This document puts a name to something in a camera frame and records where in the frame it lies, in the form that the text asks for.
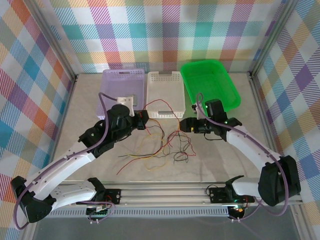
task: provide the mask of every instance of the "white tabletop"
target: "white tabletop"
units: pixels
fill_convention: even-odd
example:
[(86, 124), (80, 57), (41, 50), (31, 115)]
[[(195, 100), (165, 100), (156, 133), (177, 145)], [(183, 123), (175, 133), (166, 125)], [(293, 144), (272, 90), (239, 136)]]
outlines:
[[(229, 74), (240, 96), (241, 105), (227, 113), (228, 117), (237, 118), (247, 130), (262, 143), (265, 143), (262, 125), (255, 101), (245, 73)], [(63, 125), (55, 157), (61, 156), (68, 150), (79, 136), (88, 128), (94, 126), (99, 120), (96, 116), (98, 92), (100, 90), (102, 74), (81, 74), (77, 80), (75, 90), (70, 101), (66, 119)], [(186, 112), (184, 118), (195, 117), (187, 91), (185, 91)], [(177, 119), (158, 119), (165, 131), (166, 137), (178, 127)], [(154, 133), (160, 130), (153, 127)], [(189, 157), (188, 163), (173, 161), (173, 155), (165, 159), (150, 158), (136, 160), (124, 168), (118, 175), (120, 168), (129, 162), (132, 157), (118, 157), (126, 154), (135, 154), (148, 133), (143, 130), (134, 130), (128, 139), (118, 142), (114, 148), (105, 152), (99, 158), (80, 168), (67, 180), (83, 181), (97, 177), (102, 182), (127, 182), (127, 181), (164, 181), (164, 182), (220, 182), (238, 175), (259, 177), (259, 172), (239, 150), (229, 143), (220, 141), (207, 141), (203, 134), (188, 133), (191, 138), (196, 156)], [(208, 138), (218, 138), (214, 134), (206, 135)], [(155, 152), (159, 148), (160, 139), (155, 136), (151, 143), (143, 145), (140, 154)], [(173, 147), (177, 150), (178, 140)]]

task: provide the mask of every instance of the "plaid fabric backdrop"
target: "plaid fabric backdrop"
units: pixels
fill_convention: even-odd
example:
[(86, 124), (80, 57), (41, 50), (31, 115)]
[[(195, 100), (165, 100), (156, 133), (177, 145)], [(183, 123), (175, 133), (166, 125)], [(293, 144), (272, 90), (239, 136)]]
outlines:
[(258, 74), (276, 144), (297, 160), (301, 196), (320, 239), (320, 1), (300, 0)]
[(15, 240), (10, 181), (49, 162), (72, 82), (23, 0), (0, 6), (0, 240)]
[(285, 0), (38, 0), (78, 73), (176, 71), (218, 59), (247, 72)]

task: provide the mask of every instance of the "green basket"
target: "green basket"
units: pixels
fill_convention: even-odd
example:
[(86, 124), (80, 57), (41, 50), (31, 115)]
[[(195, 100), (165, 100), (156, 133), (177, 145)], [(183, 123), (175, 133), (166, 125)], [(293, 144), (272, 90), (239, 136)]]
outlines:
[(212, 99), (221, 100), (226, 112), (240, 105), (239, 93), (221, 62), (194, 61), (183, 65), (180, 72), (192, 104), (196, 103), (198, 93), (203, 94), (202, 107), (206, 115), (205, 102)]

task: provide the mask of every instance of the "lavender plastic basket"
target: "lavender plastic basket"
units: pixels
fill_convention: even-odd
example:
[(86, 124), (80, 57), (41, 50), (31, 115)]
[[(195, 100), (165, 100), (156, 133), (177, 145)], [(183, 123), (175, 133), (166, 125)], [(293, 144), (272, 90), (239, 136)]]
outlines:
[[(137, 97), (134, 110), (142, 110), (145, 101), (145, 70), (144, 69), (117, 69), (104, 70), (102, 73), (102, 82), (100, 92), (110, 97), (127, 97), (135, 95)], [(115, 101), (104, 98), (106, 109), (109, 110)], [(104, 110), (99, 101), (96, 109), (96, 115), (100, 119), (105, 119)]]

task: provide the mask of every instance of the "white basket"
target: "white basket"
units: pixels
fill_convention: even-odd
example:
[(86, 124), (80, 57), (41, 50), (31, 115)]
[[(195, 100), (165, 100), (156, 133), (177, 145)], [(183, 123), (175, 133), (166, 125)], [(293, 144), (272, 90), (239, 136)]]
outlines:
[[(162, 99), (166, 101), (173, 113), (181, 119), (186, 111), (184, 81), (179, 71), (172, 74), (159, 74), (158, 71), (148, 73), (146, 103)], [(151, 119), (172, 119), (175, 115), (163, 101), (155, 101), (146, 106)]]

